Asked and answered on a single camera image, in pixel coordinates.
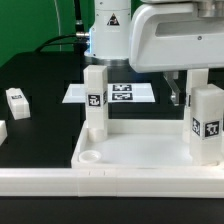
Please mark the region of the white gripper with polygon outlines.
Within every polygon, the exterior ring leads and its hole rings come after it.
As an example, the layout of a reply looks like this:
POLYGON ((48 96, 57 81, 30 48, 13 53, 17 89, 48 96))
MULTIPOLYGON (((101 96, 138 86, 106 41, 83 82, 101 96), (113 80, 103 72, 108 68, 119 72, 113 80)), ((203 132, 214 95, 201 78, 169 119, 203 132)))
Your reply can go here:
POLYGON ((166 71, 175 106, 185 103, 178 70, 224 67, 224 2, 145 2, 130 27, 129 63, 166 71))

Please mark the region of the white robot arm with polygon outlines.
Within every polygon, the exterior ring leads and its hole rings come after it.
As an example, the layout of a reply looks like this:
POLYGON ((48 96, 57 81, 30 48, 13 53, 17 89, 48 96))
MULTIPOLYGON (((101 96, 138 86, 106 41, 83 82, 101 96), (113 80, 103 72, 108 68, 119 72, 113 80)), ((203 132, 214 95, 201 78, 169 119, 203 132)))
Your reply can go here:
POLYGON ((224 0, 94 0, 85 57, 138 73, 224 67, 224 0))

